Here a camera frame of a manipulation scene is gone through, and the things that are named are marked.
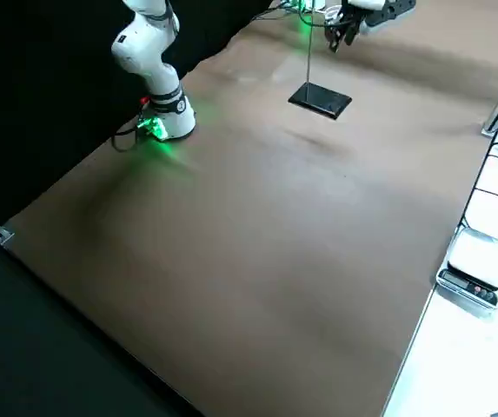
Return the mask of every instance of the metal rod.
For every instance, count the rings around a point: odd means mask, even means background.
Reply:
[[[300,0],[299,6],[302,7],[303,0]],[[309,100],[309,86],[310,86],[310,56],[312,53],[312,32],[315,28],[315,3],[316,0],[312,0],[312,8],[310,9],[310,36],[309,36],[309,53],[307,55],[307,94],[305,100]]]

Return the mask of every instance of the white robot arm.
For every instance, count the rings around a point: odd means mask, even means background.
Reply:
[[[179,20],[169,0],[123,2],[135,12],[135,18],[117,35],[111,51],[126,71],[146,83],[149,102],[137,127],[159,141],[185,137],[195,128],[195,112],[176,70],[162,61],[162,53],[179,32]]]
[[[409,13],[416,0],[342,0],[326,12],[325,31],[329,48],[336,52],[342,40],[350,45],[355,37],[379,29],[385,23]]]

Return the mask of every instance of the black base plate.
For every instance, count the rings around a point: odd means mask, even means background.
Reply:
[[[353,101],[349,96],[336,93],[331,89],[309,83],[309,94],[307,95],[307,83],[304,83],[289,102],[305,109],[313,110],[330,119],[337,119],[342,111]]]

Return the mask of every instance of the digital scale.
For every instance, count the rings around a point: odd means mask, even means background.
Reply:
[[[438,283],[484,308],[498,304],[498,239],[461,228],[451,242]]]

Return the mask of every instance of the black backdrop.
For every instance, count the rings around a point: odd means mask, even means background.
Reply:
[[[222,50],[269,0],[172,0],[180,77]],[[0,223],[128,121],[144,95],[110,45],[132,20],[120,0],[0,0]]]

